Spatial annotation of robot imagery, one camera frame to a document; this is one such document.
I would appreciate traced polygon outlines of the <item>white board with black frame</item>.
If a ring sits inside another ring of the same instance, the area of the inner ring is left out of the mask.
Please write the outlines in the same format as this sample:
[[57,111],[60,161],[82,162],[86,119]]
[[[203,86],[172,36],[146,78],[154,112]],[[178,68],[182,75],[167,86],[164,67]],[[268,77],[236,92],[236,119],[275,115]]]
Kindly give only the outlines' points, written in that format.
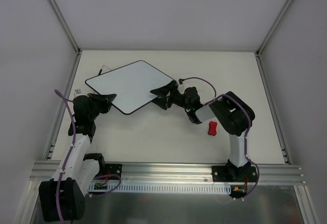
[[116,94],[113,106],[124,115],[130,115],[157,98],[151,90],[171,81],[173,78],[139,60],[86,79],[85,84],[100,95]]

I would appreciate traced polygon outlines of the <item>red whiteboard eraser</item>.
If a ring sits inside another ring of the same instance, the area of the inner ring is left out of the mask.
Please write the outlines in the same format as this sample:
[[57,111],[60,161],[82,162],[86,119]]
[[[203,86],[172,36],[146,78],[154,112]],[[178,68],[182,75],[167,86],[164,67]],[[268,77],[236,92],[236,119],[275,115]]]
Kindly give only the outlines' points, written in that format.
[[209,124],[208,124],[208,134],[210,136],[216,136],[217,134],[217,125],[218,123],[215,122],[215,121],[210,121]]

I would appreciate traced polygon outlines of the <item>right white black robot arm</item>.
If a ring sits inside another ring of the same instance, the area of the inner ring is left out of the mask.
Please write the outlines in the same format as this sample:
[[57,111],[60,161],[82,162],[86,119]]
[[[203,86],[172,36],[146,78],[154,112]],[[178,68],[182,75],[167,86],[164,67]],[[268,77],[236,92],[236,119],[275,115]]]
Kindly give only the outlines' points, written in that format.
[[240,181],[251,167],[247,156],[247,136],[255,119],[254,111],[233,92],[222,94],[203,104],[196,87],[188,87],[183,93],[178,90],[176,81],[152,89],[157,98],[153,103],[167,110],[172,105],[184,108],[193,124],[201,124],[213,118],[217,119],[229,134],[230,155],[218,176],[225,181]]

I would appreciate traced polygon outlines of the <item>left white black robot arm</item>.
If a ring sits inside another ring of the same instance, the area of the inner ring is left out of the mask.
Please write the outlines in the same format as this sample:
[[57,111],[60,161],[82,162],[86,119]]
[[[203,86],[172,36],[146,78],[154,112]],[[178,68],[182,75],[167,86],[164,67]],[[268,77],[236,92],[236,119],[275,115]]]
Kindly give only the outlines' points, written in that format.
[[83,217],[89,185],[106,174],[103,155],[87,152],[96,132],[95,119],[109,112],[115,97],[89,93],[63,99],[71,118],[68,145],[54,174],[39,185],[44,221],[65,223]]

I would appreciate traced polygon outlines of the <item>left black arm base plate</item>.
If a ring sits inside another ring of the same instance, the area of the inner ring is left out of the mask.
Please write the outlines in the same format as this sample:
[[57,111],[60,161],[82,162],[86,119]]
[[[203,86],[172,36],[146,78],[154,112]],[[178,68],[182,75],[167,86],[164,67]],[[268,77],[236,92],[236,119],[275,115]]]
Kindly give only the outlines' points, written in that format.
[[110,175],[109,177],[106,177],[107,180],[118,180],[118,176],[122,176],[122,164],[118,163],[106,163],[105,164],[105,172]]

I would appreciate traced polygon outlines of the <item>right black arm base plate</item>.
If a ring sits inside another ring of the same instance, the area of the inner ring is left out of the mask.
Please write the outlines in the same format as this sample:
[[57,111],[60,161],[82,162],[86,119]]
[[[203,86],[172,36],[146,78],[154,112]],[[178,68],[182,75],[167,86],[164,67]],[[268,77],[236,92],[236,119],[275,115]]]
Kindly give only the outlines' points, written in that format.
[[247,168],[243,173],[236,177],[227,172],[225,166],[212,166],[213,182],[243,182],[247,180],[250,183],[255,183],[258,179],[257,170],[254,166]]

